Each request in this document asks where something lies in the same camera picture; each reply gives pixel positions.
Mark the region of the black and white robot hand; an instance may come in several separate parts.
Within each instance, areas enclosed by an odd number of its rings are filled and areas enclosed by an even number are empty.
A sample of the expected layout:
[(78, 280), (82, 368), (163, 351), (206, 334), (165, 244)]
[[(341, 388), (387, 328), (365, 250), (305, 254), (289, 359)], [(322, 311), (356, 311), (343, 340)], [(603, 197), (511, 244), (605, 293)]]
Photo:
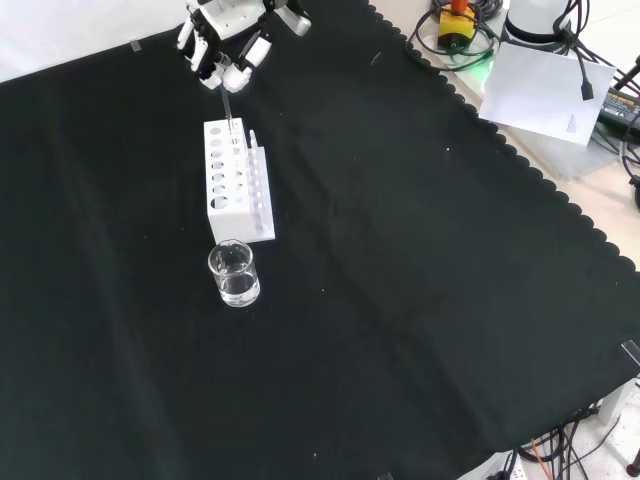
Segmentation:
[(271, 49), (267, 26), (272, 16), (299, 37), (311, 28), (311, 17), (298, 1), (188, 1), (186, 7), (176, 49), (210, 90), (244, 89)]

